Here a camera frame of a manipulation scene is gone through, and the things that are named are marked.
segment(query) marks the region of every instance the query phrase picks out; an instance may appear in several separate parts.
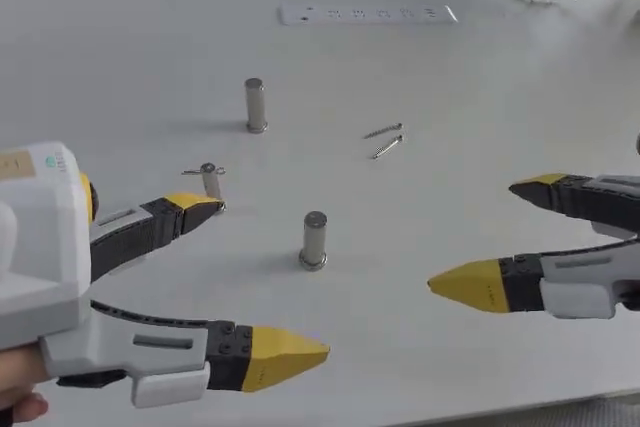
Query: metal cylinder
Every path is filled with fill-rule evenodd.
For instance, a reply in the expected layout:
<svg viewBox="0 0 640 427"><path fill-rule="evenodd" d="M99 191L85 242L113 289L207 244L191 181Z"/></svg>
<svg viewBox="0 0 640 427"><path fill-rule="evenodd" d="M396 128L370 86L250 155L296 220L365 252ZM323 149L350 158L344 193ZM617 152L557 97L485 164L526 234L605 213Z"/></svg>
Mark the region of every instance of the metal cylinder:
<svg viewBox="0 0 640 427"><path fill-rule="evenodd" d="M299 260L309 271L320 270L327 263L325 240L327 235L327 216L322 212L309 212L304 217L304 241Z"/></svg>
<svg viewBox="0 0 640 427"><path fill-rule="evenodd" d="M267 118L264 111L264 83L260 79L247 79L244 83L247 98L247 130L252 134L261 134L267 130Z"/></svg>
<svg viewBox="0 0 640 427"><path fill-rule="evenodd" d="M202 164L202 167L200 167L200 173L202 174L202 183L204 184L204 192L207 194L207 197L222 200L220 181L218 180L216 166L211 162Z"/></svg>

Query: white table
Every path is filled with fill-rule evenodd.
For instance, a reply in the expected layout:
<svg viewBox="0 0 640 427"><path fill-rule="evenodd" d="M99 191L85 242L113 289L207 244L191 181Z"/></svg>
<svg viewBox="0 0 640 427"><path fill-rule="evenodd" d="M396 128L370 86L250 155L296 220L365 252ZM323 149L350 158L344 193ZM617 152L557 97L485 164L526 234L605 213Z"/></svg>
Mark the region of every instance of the white table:
<svg viewBox="0 0 640 427"><path fill-rule="evenodd" d="M449 4L439 26L284 27L281 2ZM134 311L268 324L332 346L252 396L136 411L126 383L45 386L42 425L372 427L640 388L640 316L495 316L428 293L457 264L603 242L517 199L544 172L640 171L638 0L0 0L0 147L59 139L102 212L227 169L229 210L96 285ZM262 77L269 131L243 82ZM369 130L403 122L377 162ZM329 218L324 270L297 265Z"/></svg>

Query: hand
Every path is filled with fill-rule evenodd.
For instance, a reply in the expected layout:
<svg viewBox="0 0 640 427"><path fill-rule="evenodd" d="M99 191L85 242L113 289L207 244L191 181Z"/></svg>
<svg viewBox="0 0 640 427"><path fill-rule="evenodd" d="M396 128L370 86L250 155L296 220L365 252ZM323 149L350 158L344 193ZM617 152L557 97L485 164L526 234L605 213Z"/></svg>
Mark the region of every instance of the hand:
<svg viewBox="0 0 640 427"><path fill-rule="evenodd" d="M49 379L40 349L21 347L0 352L0 410L13 406L13 420L31 422L49 410L35 384Z"/></svg>

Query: sticker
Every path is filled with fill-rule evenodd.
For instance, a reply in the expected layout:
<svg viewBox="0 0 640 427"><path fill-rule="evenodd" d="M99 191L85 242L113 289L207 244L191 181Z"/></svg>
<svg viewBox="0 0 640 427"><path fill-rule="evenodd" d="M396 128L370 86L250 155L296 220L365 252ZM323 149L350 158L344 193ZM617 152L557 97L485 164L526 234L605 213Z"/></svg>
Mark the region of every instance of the sticker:
<svg viewBox="0 0 640 427"><path fill-rule="evenodd" d="M454 24L458 19L447 5L345 6L281 5L284 25L310 24Z"/></svg>
<svg viewBox="0 0 640 427"><path fill-rule="evenodd" d="M22 179L35 177L36 170L33 167L31 154L26 150L0 153L0 180Z"/></svg>

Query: electrical outlet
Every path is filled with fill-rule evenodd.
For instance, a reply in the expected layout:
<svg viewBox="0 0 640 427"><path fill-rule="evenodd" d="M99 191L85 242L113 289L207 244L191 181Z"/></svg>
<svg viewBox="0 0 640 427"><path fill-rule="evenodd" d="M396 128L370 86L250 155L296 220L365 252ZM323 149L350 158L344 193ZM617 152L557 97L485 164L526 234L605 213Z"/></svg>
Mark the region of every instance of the electrical outlet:
<svg viewBox="0 0 640 427"><path fill-rule="evenodd" d="M321 6L313 4L280 7L284 25L309 24L435 24L456 23L449 6Z"/></svg>

